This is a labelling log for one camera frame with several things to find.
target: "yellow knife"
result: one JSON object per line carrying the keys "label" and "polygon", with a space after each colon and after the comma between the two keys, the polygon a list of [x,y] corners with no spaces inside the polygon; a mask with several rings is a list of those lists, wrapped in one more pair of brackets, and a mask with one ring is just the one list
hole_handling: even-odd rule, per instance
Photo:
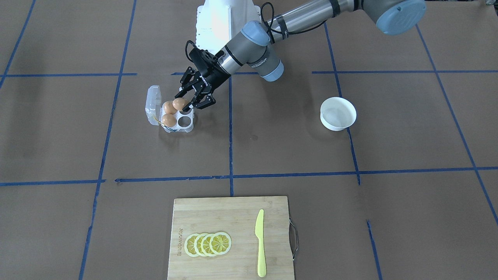
{"label": "yellow knife", "polygon": [[256,227],[254,234],[259,239],[259,248],[257,251],[257,275],[259,277],[266,276],[266,259],[264,257],[264,241],[263,241],[263,217],[264,210],[260,209],[256,218]]}

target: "blue joint cap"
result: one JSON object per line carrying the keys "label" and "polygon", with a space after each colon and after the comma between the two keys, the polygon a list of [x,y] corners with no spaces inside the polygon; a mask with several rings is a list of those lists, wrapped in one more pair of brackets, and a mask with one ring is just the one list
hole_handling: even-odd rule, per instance
{"label": "blue joint cap", "polygon": [[424,16],[424,0],[406,0],[385,11],[377,20],[384,34],[398,35],[414,27]]}
{"label": "blue joint cap", "polygon": [[278,78],[280,78],[282,74],[283,74],[283,63],[280,60],[280,63],[278,64],[277,68],[275,68],[275,70],[273,70],[270,74],[261,77],[269,82],[274,82],[278,80]]}
{"label": "blue joint cap", "polygon": [[267,46],[270,43],[270,36],[266,34],[261,24],[251,20],[242,27],[241,33],[256,45]]}

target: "clear plastic egg carton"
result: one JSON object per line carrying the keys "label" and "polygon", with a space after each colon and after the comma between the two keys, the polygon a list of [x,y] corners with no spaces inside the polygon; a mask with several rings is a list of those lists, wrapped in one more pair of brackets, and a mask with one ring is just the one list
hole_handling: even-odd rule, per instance
{"label": "clear plastic egg carton", "polygon": [[[164,116],[166,113],[164,112],[163,106],[161,106],[161,118],[158,118],[159,120],[162,119],[162,116]],[[173,115],[176,118],[176,124],[172,127],[167,127],[161,123],[159,123],[162,128],[168,132],[191,132],[192,129],[194,129],[194,109],[190,109],[188,113],[182,112],[182,111],[176,111],[176,113]]]}
{"label": "clear plastic egg carton", "polygon": [[153,126],[161,126],[164,131],[171,132],[191,132],[194,129],[194,109],[188,113],[177,111],[173,116],[176,118],[176,124],[172,127],[163,125],[160,120],[166,113],[161,103],[161,89],[159,86],[151,86],[147,91],[147,100],[145,101],[145,114],[149,123]]}

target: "wooden cutting board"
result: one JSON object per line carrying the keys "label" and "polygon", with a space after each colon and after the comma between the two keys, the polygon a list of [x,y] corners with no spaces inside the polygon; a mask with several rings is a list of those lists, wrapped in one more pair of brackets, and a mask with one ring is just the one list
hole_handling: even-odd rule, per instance
{"label": "wooden cutting board", "polygon": [[[264,209],[264,249],[268,280],[294,280],[286,196],[178,198],[173,206],[168,280],[258,280],[256,217]],[[185,238],[224,231],[232,238],[225,255],[190,257]]]}

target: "egg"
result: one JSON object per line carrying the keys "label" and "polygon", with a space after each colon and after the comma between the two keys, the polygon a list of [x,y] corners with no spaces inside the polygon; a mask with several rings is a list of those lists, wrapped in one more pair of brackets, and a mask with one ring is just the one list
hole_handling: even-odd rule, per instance
{"label": "egg", "polygon": [[177,109],[175,109],[175,107],[173,107],[173,101],[164,102],[164,104],[162,105],[162,109],[166,114],[172,115],[176,114],[176,112],[178,111]]}
{"label": "egg", "polygon": [[165,124],[167,127],[171,128],[171,127],[175,126],[176,118],[175,118],[175,116],[173,116],[171,114],[166,114],[166,115],[162,116],[161,122],[163,124]]}
{"label": "egg", "polygon": [[183,107],[185,107],[188,104],[188,101],[185,98],[176,98],[173,100],[173,107],[179,111],[183,110]]}

